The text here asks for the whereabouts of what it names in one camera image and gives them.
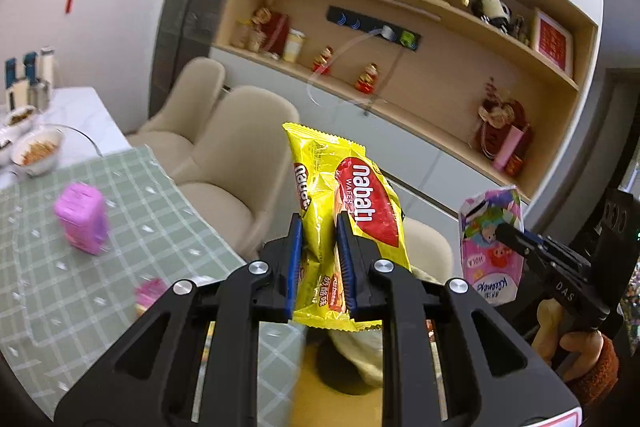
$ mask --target chair seat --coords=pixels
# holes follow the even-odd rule
[[[254,223],[254,216],[244,203],[226,190],[208,183],[187,183],[178,188],[202,219],[216,229],[236,253],[242,255],[243,241]]]
[[[171,176],[175,169],[191,154],[193,143],[166,131],[149,131],[127,136],[133,147],[143,144],[151,147],[164,171]]]

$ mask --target dining table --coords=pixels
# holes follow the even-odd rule
[[[135,322],[151,280],[223,280],[245,264],[189,204],[149,148],[132,148],[91,87],[56,89],[36,126],[65,135],[55,170],[0,169],[0,351],[50,418],[65,393]],[[104,197],[98,255],[70,244],[53,204],[73,183]],[[302,326],[261,323],[257,420],[288,424],[305,344]],[[204,378],[206,363],[200,368]],[[192,419],[198,417],[196,399]]]

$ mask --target yellow wafer package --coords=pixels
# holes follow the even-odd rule
[[[283,127],[306,240],[293,319],[333,330],[377,327],[379,321],[356,323],[345,307],[335,217],[347,210],[355,235],[373,239],[382,257],[409,268],[398,196],[362,145],[297,123]]]

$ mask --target chair backrest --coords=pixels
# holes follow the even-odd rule
[[[197,57],[182,68],[160,112],[140,132],[169,131],[195,142],[203,131],[225,81],[225,67]]]
[[[233,89],[218,104],[191,153],[198,177],[204,178],[191,181],[223,188],[254,216],[271,211],[292,169],[282,124],[299,119],[298,110],[271,91]]]
[[[444,284],[453,277],[453,253],[447,240],[430,226],[405,217],[404,243],[409,263]]]

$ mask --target white label with red border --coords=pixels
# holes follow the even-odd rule
[[[528,425],[527,427],[578,427],[582,423],[582,409],[576,407],[571,411],[549,418],[542,422]]]

